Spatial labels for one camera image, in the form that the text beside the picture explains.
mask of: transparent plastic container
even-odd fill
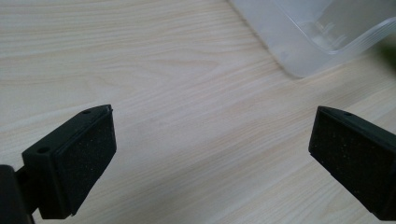
[[[396,0],[230,0],[291,74],[345,63],[396,32]]]

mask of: black rubber pad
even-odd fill
[[[111,105],[82,111],[22,153],[40,182],[43,218],[66,218],[80,208],[116,152]]]
[[[396,136],[342,110],[320,106],[311,155],[370,212],[396,220]]]

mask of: black mount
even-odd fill
[[[396,135],[320,106],[309,151],[367,210],[381,220],[396,220]]]
[[[16,173],[0,165],[0,223],[75,215],[116,153],[111,105],[84,110],[22,152]]]

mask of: light wood grain surface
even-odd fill
[[[308,153],[318,105],[396,133],[370,54],[287,75],[225,0],[0,1],[0,163],[112,104],[118,151],[74,217],[37,223],[379,223]]]

